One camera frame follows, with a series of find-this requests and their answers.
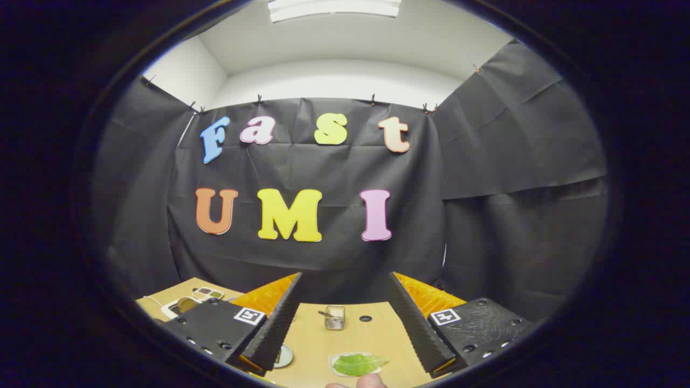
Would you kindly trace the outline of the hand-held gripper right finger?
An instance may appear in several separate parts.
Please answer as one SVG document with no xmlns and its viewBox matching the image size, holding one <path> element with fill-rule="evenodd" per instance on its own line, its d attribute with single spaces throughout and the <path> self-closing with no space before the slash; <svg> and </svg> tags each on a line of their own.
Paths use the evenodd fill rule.
<svg viewBox="0 0 690 388">
<path fill-rule="evenodd" d="M 495 358 L 534 326 L 488 298 L 464 301 L 397 272 L 389 273 L 387 295 L 432 378 Z"/>
</svg>

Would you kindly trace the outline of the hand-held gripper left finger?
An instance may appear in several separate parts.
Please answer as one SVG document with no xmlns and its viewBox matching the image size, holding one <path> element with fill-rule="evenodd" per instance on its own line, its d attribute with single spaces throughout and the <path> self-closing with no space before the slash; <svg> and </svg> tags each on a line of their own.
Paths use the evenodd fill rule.
<svg viewBox="0 0 690 388">
<path fill-rule="evenodd" d="M 210 298 L 162 328 L 221 363 L 264 376 L 274 368 L 300 306 L 301 277 L 294 273 L 232 301 Z"/>
</svg>

